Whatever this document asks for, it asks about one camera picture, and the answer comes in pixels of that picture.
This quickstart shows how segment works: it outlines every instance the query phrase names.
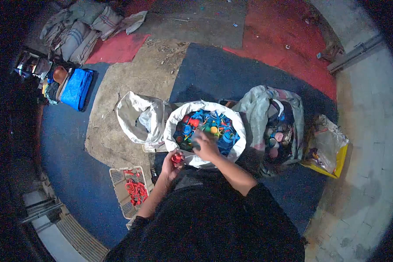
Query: blue painted floor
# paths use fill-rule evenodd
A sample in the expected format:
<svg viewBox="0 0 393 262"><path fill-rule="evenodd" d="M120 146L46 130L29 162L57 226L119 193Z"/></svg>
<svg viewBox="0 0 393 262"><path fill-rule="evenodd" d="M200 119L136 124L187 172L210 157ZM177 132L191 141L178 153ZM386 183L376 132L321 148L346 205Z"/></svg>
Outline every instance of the blue painted floor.
<svg viewBox="0 0 393 262"><path fill-rule="evenodd" d="M84 112L66 104L43 110L41 130L42 166L56 195L79 224L107 248L118 244L128 232L109 176L109 167L84 150L90 111L109 64L84 65L95 71Z"/></svg>
<svg viewBox="0 0 393 262"><path fill-rule="evenodd" d="M63 103L44 108L41 154L43 168L57 196L81 226L112 248L127 233L127 220L116 200L109 167L84 150L90 111L108 66L106 63L84 66L96 71L84 112ZM297 92L303 99L305 118L315 113L326 114L332 120L337 118L336 105L304 81L263 63L196 44L186 51L170 102L239 100L260 84ZM325 180L325 176L295 165L264 184L303 233L320 200Z"/></svg>

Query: plastic crate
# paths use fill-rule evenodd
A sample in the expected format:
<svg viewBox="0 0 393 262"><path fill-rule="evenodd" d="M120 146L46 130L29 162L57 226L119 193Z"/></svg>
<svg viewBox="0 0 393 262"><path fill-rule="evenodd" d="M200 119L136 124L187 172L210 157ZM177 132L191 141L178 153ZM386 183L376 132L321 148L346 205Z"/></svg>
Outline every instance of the plastic crate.
<svg viewBox="0 0 393 262"><path fill-rule="evenodd" d="M137 169L141 171L140 176L124 174L124 170L132 170L132 173L136 174ZM109 170L110 178L112 184L114 185L116 198L118 199L119 206L121 208L122 214L126 219L132 219L137 214L141 205L133 206L131 204L131 196L125 189L125 184L127 179L132 179L134 182L143 183L147 191L147 195L150 194L149 188L147 186L147 180L149 179L144 173L143 168L139 165L134 167L125 167L120 169L111 168Z"/></svg>

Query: black shirt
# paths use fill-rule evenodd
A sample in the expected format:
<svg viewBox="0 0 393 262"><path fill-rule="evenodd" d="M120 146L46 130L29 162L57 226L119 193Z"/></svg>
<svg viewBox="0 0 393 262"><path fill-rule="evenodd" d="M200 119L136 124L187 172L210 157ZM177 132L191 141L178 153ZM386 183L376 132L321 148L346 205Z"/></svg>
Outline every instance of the black shirt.
<svg viewBox="0 0 393 262"><path fill-rule="evenodd" d="M105 261L304 261L304 246L265 186L242 196L223 179L168 194Z"/></svg>

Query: dirt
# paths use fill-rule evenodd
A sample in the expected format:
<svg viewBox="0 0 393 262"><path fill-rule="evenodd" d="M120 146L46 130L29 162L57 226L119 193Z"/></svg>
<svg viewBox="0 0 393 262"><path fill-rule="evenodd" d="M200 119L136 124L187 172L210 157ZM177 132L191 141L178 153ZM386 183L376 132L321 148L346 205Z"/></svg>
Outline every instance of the dirt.
<svg viewBox="0 0 393 262"><path fill-rule="evenodd" d="M187 42L172 42L165 39L147 39L144 42L144 46L154 47L164 57L157 60L167 70L168 73L172 71L178 71L178 61L181 61L185 57L186 49L189 46Z"/></svg>

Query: blue tarp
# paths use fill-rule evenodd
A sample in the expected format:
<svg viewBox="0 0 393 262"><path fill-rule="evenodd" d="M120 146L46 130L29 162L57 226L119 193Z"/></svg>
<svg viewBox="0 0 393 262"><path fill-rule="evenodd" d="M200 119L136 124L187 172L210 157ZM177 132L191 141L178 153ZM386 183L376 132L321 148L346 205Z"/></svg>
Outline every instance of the blue tarp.
<svg viewBox="0 0 393 262"><path fill-rule="evenodd" d="M92 82L93 71L76 69L68 81L63 94L61 95L61 102L71 106L77 111L81 111L84 106L84 99Z"/></svg>

